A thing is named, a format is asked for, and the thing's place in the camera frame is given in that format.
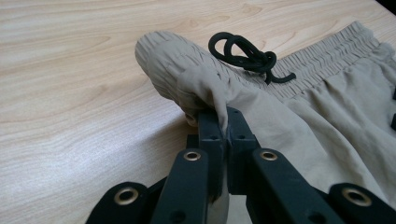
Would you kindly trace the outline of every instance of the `elastic waistband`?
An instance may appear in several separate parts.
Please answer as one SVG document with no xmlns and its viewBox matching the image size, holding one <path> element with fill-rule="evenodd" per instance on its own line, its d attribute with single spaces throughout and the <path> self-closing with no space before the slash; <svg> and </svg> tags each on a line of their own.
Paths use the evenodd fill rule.
<svg viewBox="0 0 396 224">
<path fill-rule="evenodd" d="M 367 57 L 378 46 L 373 32 L 354 21 L 340 32 L 276 62 L 272 70 L 275 76 L 294 73 L 296 79 L 285 84 L 261 85 L 260 88 L 278 99 L 291 98 Z"/>
</svg>

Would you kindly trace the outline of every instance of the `beige trousers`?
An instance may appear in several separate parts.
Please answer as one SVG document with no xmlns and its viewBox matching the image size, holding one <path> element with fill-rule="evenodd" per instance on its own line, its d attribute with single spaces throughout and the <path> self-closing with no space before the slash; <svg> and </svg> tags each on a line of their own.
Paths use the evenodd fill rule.
<svg viewBox="0 0 396 224">
<path fill-rule="evenodd" d="M 275 76 L 297 76 L 285 84 L 266 85 L 169 32 L 143 36 L 135 54 L 189 124 L 213 107 L 225 131 L 226 105 L 235 107 L 262 147 L 282 152 L 312 186 L 327 192 L 332 184 L 354 183 L 396 208 L 394 50 L 360 23 L 279 60 Z"/>
</svg>

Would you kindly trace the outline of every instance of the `wood grain surface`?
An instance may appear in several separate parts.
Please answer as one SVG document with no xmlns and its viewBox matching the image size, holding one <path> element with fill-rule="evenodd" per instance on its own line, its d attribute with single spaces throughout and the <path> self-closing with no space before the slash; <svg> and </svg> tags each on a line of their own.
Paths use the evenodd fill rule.
<svg viewBox="0 0 396 224">
<path fill-rule="evenodd" d="M 84 223 L 114 185 L 168 174 L 196 130 L 137 64 L 143 34 L 206 48 L 227 31 L 282 58 L 353 21 L 396 49 L 396 18 L 374 0 L 1 0 L 0 223 Z"/>
</svg>

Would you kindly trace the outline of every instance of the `light wooden surface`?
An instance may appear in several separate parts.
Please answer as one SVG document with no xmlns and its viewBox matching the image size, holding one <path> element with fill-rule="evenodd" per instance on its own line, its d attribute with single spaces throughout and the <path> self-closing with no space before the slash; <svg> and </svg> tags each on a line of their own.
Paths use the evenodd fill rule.
<svg viewBox="0 0 396 224">
<path fill-rule="evenodd" d="M 167 175 L 196 130 L 138 66 L 143 34 L 228 31 L 281 58 L 353 21 L 396 49 L 374 0 L 1 1 L 0 223 L 84 223 L 114 185 Z"/>
</svg>

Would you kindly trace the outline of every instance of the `black plastic part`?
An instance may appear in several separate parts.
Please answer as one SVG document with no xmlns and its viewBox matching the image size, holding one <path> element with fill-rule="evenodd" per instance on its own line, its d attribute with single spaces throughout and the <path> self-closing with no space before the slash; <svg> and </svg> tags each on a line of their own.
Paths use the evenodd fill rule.
<svg viewBox="0 0 396 224">
<path fill-rule="evenodd" d="M 227 112 L 228 191 L 234 195 L 246 195 L 246 163 L 250 153 L 260 145 L 248 127 L 243 114 L 231 107 L 227 108 Z"/>
<path fill-rule="evenodd" d="M 268 204 L 275 223 L 344 223 L 280 152 L 256 149 L 249 164 L 247 196 Z"/>
<path fill-rule="evenodd" d="M 372 192 L 354 184 L 333 185 L 329 203 L 346 223 L 390 224 L 396 222 L 396 213 Z"/>
<path fill-rule="evenodd" d="M 274 215 L 270 212 L 271 206 L 260 198 L 247 196 L 246 206 L 253 224 L 277 223 Z"/>
<path fill-rule="evenodd" d="M 115 201 L 119 190 L 132 188 L 138 192 L 136 200 L 132 203 L 119 205 Z M 110 224 L 110 223 L 147 223 L 142 216 L 146 210 L 149 192 L 148 189 L 138 183 L 125 182 L 111 188 L 93 208 L 88 217 L 87 224 Z"/>
<path fill-rule="evenodd" d="M 205 223 L 207 174 L 208 157 L 203 150 L 189 148 L 179 152 L 150 223 Z"/>
<path fill-rule="evenodd" d="M 216 111 L 205 110 L 198 115 L 199 148 L 209 157 L 209 195 L 216 200 L 222 191 L 225 148 Z"/>
<path fill-rule="evenodd" d="M 396 131 L 396 114 L 393 115 L 393 120 L 392 123 L 390 124 L 390 127 Z"/>
</svg>

